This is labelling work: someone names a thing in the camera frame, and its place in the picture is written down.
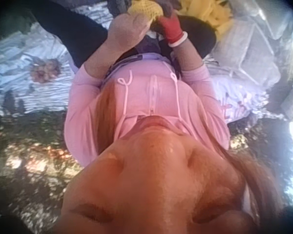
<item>leg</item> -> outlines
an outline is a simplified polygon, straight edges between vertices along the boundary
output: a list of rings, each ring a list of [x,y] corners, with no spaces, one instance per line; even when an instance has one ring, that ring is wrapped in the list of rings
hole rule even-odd
[[[35,0],[28,5],[41,26],[61,39],[77,67],[81,67],[107,38],[107,30],[100,24],[54,2]]]
[[[181,28],[188,33],[189,40],[193,43],[197,52],[205,58],[216,44],[216,34],[214,29],[207,23],[193,17],[179,16]],[[164,56],[170,57],[172,49],[165,40],[160,42]]]

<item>woman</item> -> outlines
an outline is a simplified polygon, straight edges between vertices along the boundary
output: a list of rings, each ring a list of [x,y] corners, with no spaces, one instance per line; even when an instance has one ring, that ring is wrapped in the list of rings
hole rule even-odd
[[[174,13],[159,18],[159,47],[174,52],[176,67],[137,55],[149,30],[142,15],[119,15],[107,32],[50,2],[34,14],[79,67],[65,141],[85,168],[65,192],[56,233],[268,233],[278,193],[263,166],[226,151],[229,131],[200,56],[214,43],[207,25],[195,22],[194,46]]]

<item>pink hoodie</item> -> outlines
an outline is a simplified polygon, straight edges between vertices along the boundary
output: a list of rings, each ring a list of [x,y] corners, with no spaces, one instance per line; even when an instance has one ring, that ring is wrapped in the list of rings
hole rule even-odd
[[[202,125],[200,116],[203,116],[211,133],[227,149],[229,130],[206,66],[182,74],[182,80],[177,80],[172,67],[158,60],[136,61],[115,72],[111,77],[116,79],[114,140],[124,136],[138,119],[157,115],[214,150]],[[98,156],[92,124],[102,82],[91,77],[82,66],[70,91],[65,141],[84,167]]]

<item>yellow fabric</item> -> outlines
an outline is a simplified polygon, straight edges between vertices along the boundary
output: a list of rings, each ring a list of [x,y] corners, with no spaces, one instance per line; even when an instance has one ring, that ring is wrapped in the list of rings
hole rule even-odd
[[[216,30],[217,39],[232,27],[232,13],[229,4],[220,5],[225,0],[180,0],[179,15],[193,16],[207,22]]]
[[[163,16],[163,9],[159,4],[149,0],[133,0],[131,7],[128,9],[128,13],[133,14],[144,14],[154,21],[157,17]]]

